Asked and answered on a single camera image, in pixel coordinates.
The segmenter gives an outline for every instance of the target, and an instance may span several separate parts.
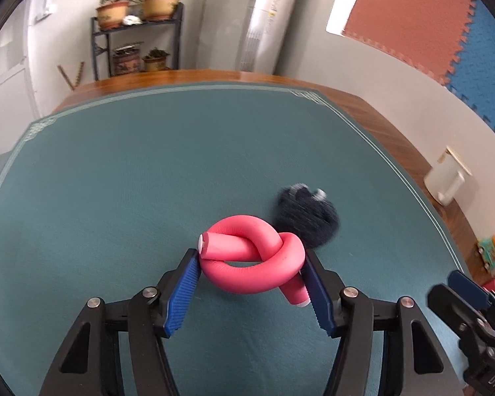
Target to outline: blue foam mat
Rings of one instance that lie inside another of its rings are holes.
[[[447,88],[495,132],[495,18],[480,0],[475,3],[468,39],[458,53],[460,62],[453,62],[455,73],[449,75]]]

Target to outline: pink foam tube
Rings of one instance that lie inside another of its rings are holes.
[[[198,241],[204,274],[216,286],[232,293],[260,293],[279,287],[289,303],[305,306],[308,292],[299,275],[305,249],[294,234],[278,234],[257,217],[231,216],[215,223]],[[224,263],[259,262],[237,268]]]

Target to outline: brown flower pot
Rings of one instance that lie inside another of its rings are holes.
[[[129,73],[138,73],[141,71],[141,59],[139,57],[139,50],[135,50],[129,55],[114,55],[112,58],[114,61],[115,76]]]
[[[145,0],[143,14],[146,20],[169,19],[180,0]]]
[[[145,63],[145,71],[163,71],[167,69],[167,57],[161,58],[143,58]]]
[[[97,8],[97,23],[101,30],[120,27],[127,15],[128,1],[116,1]]]

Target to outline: toy car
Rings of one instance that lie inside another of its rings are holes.
[[[478,240],[477,248],[482,261],[484,262],[484,268],[490,273],[495,271],[495,236],[491,238],[484,238]]]

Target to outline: yellow flower pot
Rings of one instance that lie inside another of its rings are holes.
[[[145,63],[145,71],[163,71],[167,69],[167,57],[162,56],[161,58],[143,58]]]
[[[146,20],[169,19],[180,0],[145,0],[143,14]]]
[[[97,23],[102,30],[120,27],[127,15],[128,1],[116,1],[97,8]]]

